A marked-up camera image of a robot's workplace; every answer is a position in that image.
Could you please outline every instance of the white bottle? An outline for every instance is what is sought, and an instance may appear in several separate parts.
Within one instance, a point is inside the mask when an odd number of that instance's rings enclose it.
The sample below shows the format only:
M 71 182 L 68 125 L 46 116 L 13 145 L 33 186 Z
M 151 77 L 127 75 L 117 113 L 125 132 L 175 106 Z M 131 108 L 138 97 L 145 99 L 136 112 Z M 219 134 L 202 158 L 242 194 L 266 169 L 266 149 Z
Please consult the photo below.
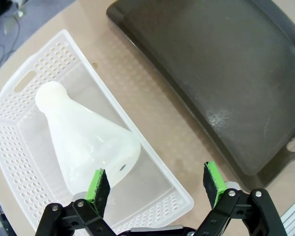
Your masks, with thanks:
M 72 195 L 86 192 L 96 169 L 115 186 L 137 162 L 141 145 L 128 130 L 75 102 L 58 82 L 41 86 L 36 104 L 47 118 L 59 166 Z

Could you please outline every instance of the white plastic basket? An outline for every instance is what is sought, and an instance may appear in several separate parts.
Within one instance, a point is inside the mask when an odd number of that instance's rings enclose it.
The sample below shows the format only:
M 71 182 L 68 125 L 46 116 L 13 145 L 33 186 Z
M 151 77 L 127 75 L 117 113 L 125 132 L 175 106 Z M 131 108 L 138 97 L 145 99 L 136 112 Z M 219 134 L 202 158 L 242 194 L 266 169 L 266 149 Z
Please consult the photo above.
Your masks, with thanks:
M 21 90 L 24 77 L 35 76 Z M 0 166 L 11 192 L 36 230 L 49 203 L 72 200 L 61 175 L 45 116 L 34 96 L 47 81 L 60 81 L 69 96 L 131 130 L 142 151 L 112 190 L 104 219 L 119 234 L 133 227 L 163 227 L 193 207 L 193 200 L 148 144 L 98 77 L 66 30 L 28 58 L 0 93 Z

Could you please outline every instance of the floor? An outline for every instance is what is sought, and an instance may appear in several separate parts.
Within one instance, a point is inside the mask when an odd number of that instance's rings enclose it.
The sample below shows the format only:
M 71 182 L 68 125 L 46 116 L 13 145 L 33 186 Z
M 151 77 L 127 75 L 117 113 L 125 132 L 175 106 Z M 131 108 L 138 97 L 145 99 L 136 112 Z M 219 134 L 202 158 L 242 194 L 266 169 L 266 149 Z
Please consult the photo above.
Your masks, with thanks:
M 0 16 L 0 67 L 40 27 L 73 2 L 74 0 L 29 0 L 25 3 L 25 14 L 21 18 L 17 15 L 16 6 L 12 5 Z M 11 21 L 13 26 L 5 34 L 4 24 L 7 21 Z

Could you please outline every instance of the bolt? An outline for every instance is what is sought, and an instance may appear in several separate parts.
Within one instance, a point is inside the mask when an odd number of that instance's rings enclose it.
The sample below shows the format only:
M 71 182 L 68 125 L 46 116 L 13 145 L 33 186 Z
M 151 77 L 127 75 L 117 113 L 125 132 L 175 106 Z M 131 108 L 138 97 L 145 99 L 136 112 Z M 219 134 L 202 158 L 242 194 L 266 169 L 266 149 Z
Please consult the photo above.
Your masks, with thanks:
M 228 192 L 228 195 L 230 195 L 231 197 L 235 196 L 236 195 L 236 192 L 231 190 Z
M 83 207 L 84 203 L 82 201 L 78 202 L 78 207 Z
M 256 192 L 256 197 L 259 198 L 259 197 L 261 197 L 261 195 L 262 195 L 262 193 L 261 193 L 260 191 L 257 191 L 257 192 Z
M 58 206 L 57 206 L 57 205 L 54 205 L 53 208 L 52 208 L 52 210 L 53 210 L 53 211 L 58 210 Z

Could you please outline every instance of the beige tabletop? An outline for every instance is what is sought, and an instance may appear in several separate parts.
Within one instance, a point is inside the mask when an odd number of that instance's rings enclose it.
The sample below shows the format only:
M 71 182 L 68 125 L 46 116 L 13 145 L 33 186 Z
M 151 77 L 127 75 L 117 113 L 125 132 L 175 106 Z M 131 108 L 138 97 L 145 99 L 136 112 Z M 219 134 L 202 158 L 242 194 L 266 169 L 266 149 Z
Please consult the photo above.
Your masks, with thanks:
M 153 66 L 106 17 L 114 0 L 77 0 L 38 30 L 0 69 L 0 90 L 14 71 L 61 29 L 67 29 L 136 126 L 195 201 L 175 224 L 197 228 L 210 211 L 203 163 L 214 160 L 234 176 L 210 140 Z M 295 0 L 275 0 L 295 22 Z M 282 215 L 295 202 L 295 161 L 267 188 Z M 0 203 L 17 235 L 34 235 L 0 171 Z M 225 235 L 245 235 L 232 221 Z

